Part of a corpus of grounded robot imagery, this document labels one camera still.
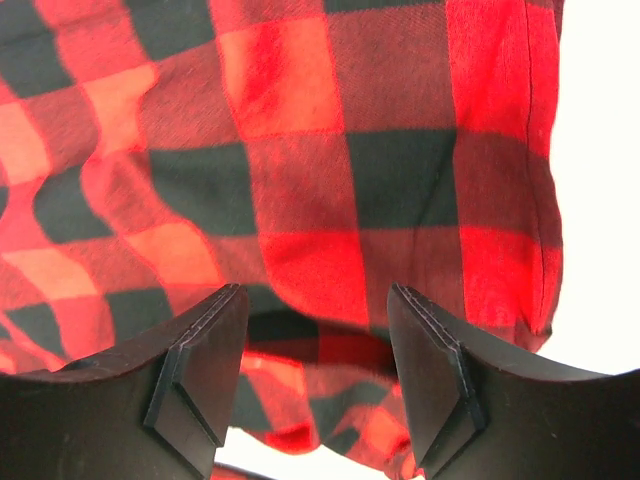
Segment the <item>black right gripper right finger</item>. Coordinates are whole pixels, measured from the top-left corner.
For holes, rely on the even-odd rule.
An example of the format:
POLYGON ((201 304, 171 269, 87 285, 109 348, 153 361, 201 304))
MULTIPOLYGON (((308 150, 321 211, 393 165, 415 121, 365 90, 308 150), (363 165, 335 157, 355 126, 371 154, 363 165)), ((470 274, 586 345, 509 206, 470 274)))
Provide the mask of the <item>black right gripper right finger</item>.
POLYGON ((391 344, 430 479, 635 479, 639 375, 536 355, 394 285, 391 344))

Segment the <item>red black plaid shirt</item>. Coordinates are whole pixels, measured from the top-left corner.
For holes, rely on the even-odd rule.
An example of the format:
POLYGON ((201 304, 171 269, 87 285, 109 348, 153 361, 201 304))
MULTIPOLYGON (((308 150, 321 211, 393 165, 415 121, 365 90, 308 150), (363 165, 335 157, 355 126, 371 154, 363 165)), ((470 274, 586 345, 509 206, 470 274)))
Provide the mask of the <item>red black plaid shirt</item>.
POLYGON ((1 369, 57 369, 226 283, 232 425, 419 470, 389 341, 407 284, 549 338, 559 1, 5 1, 1 369))

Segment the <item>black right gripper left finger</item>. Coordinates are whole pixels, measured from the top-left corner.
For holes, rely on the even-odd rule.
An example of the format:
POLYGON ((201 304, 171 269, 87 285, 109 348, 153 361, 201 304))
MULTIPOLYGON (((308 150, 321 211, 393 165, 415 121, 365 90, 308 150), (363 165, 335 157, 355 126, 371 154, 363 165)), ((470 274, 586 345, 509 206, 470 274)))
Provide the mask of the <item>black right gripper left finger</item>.
POLYGON ((1 378, 5 479, 207 479, 248 323, 227 285, 178 317, 50 372, 1 378))

